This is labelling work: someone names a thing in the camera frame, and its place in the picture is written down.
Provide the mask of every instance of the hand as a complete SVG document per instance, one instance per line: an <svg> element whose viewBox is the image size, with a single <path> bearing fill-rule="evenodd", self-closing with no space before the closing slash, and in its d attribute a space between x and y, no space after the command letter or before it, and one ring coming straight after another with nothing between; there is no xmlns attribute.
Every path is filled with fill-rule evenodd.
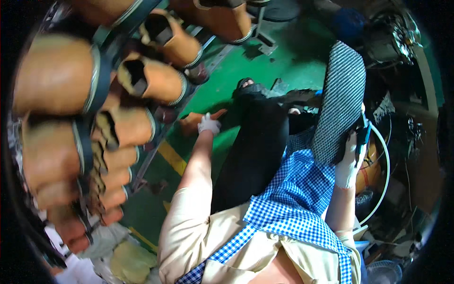
<svg viewBox="0 0 454 284"><path fill-rule="evenodd" d="M364 156L366 155L367 144L361 147L358 165L356 165L356 132L352 131L345 144L345 155L343 160L335 167L334 183L344 189L349 189L356 184L356 175L363 164Z"/></svg>
<svg viewBox="0 0 454 284"><path fill-rule="evenodd" d="M210 116L211 114L207 113L202 117L201 123L197 124L199 134L204 130L210 130L215 136L219 133L221 123L217 120L211 120Z"/></svg>

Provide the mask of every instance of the blue cloth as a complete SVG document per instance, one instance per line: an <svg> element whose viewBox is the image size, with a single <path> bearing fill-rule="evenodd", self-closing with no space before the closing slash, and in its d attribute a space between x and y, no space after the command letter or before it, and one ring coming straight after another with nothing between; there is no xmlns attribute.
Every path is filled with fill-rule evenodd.
<svg viewBox="0 0 454 284"><path fill-rule="evenodd" d="M351 250L320 218L331 199L334 168L318 166L314 162L307 149L313 132L314 129L309 129L290 136L276 175L261 195L251 197L243 218L247 225L208 259L227 263L260 230L337 252L340 282L351 283ZM207 260L176 283L201 283Z"/></svg>

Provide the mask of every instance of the toe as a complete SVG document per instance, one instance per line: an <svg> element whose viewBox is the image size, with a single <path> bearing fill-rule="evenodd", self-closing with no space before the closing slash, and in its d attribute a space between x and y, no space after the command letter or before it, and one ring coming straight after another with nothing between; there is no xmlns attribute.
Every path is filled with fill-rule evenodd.
<svg viewBox="0 0 454 284"><path fill-rule="evenodd" d="M253 83L254 83L254 81L252 81L252 80L247 80L246 82L243 83L242 87L243 87L243 88L244 88L244 87L247 87L247 86L249 86L249 85L252 85Z"/></svg>

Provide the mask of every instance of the brown leather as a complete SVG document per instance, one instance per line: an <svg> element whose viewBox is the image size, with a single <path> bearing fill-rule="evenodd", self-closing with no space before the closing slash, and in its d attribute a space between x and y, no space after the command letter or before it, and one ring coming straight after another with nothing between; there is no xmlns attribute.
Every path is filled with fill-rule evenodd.
<svg viewBox="0 0 454 284"><path fill-rule="evenodd" d="M169 6L186 22L207 27L227 42L243 39L251 30L246 3L229 8L204 7L199 0L169 0Z"/></svg>
<svg viewBox="0 0 454 284"><path fill-rule="evenodd" d="M127 199L128 197L126 196L123 187L106 191L104 195L99 196L99 212L107 212L109 209L123 204Z"/></svg>
<svg viewBox="0 0 454 284"><path fill-rule="evenodd" d="M91 86L90 44L62 35L35 38L21 61L15 84L13 111L74 115L83 110Z"/></svg>
<svg viewBox="0 0 454 284"><path fill-rule="evenodd" d="M143 145L149 142L156 131L156 123L146 108L117 108L109 111L114 127L106 123L107 114L100 113L96 124L107 140L107 148Z"/></svg>
<svg viewBox="0 0 454 284"><path fill-rule="evenodd" d="M47 210L47 220L54 224L55 230L65 244L69 244L72 239L85 234L85 226L73 211L71 205L49 208Z"/></svg>
<svg viewBox="0 0 454 284"><path fill-rule="evenodd" d="M48 120L33 128L23 123L22 161L32 192L45 184L74 180L80 162L71 122Z"/></svg>
<svg viewBox="0 0 454 284"><path fill-rule="evenodd" d="M143 75L146 89L137 92L131 82L132 76L125 65L128 61L139 60L143 63ZM118 81L130 95L156 100L163 105L173 105L184 95L184 88L189 88L183 74L162 62L151 60L132 52L118 67Z"/></svg>
<svg viewBox="0 0 454 284"><path fill-rule="evenodd" d="M137 149L136 147L125 147L116 151L104 151L103 159L106 171L114 172L135 164L137 161Z"/></svg>
<svg viewBox="0 0 454 284"><path fill-rule="evenodd" d="M121 187L122 185L127 185L131 182L131 179L130 168L123 168L117 171L111 171L106 175L101 175L101 180L104 182L106 193Z"/></svg>
<svg viewBox="0 0 454 284"><path fill-rule="evenodd" d="M103 226L110 226L114 222L118 222L123 218L123 210L121 208L115 207L107 211L105 214L101 215L101 224Z"/></svg>
<svg viewBox="0 0 454 284"><path fill-rule="evenodd" d="M79 198L79 187L75 180L63 180L43 186L35 198L38 209L47 210L53 206L70 204Z"/></svg>
<svg viewBox="0 0 454 284"><path fill-rule="evenodd" d="M91 25L110 26L135 0L71 0L70 3Z"/></svg>
<svg viewBox="0 0 454 284"><path fill-rule="evenodd" d="M159 52L164 54L167 62L171 62L178 68L183 68L196 61L199 58L199 52L202 50L199 42L194 37L188 35L166 10L154 9L151 11L151 14L145 20L149 21L150 25L153 23L153 15L162 15L166 18L172 30L173 37L164 45L160 45L155 39L150 38L145 24L141 24L139 31L142 36L142 43L155 47Z"/></svg>
<svg viewBox="0 0 454 284"><path fill-rule="evenodd" d="M73 252L73 254L78 254L84 250L86 250L90 246L90 241L88 240L86 235L79 237L77 239L70 240L67 243L68 249Z"/></svg>
<svg viewBox="0 0 454 284"><path fill-rule="evenodd" d="M211 115L212 120L219 119L224 113L226 113L226 109L219 110L217 113ZM190 112L188 116L179 121L181 126L181 132L183 136L191 136L196 135L198 132L197 124L201 123L203 114L196 114L194 112Z"/></svg>

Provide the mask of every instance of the black pants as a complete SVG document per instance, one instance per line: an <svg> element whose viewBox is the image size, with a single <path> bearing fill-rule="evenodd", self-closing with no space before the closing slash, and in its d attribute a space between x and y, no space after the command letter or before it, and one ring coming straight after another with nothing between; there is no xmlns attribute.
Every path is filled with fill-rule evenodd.
<svg viewBox="0 0 454 284"><path fill-rule="evenodd" d="M263 98L237 99L241 129L230 149L213 189L212 214L247 202L259 195L281 165L289 134L297 134L315 123L311 114L289 115L288 109ZM229 115L239 115L231 111Z"/></svg>

